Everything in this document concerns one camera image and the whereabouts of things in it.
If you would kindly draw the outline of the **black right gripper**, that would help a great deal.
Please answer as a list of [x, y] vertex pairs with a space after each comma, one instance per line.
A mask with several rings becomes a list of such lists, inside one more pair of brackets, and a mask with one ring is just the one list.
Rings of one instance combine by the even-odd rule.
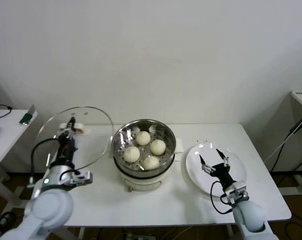
[[223, 152], [221, 152], [219, 149], [216, 149], [219, 156], [223, 160], [223, 163], [219, 163], [213, 167], [207, 165], [204, 161], [204, 158], [200, 155], [200, 162], [201, 167], [204, 172], [207, 174], [210, 174], [212, 177], [216, 177], [220, 180], [220, 183], [222, 185], [222, 189], [225, 191], [228, 187], [230, 187], [235, 180], [231, 177], [229, 174], [230, 165], [228, 163], [229, 157], [226, 156]]

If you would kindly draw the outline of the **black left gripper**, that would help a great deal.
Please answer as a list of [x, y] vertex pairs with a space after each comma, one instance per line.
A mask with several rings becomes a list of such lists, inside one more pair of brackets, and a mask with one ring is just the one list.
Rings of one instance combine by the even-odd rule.
[[67, 123], [66, 130], [62, 130], [58, 135], [59, 148], [56, 160], [65, 163], [72, 163], [74, 152], [77, 150], [76, 140], [73, 136], [76, 133], [75, 129], [76, 120], [71, 117]]

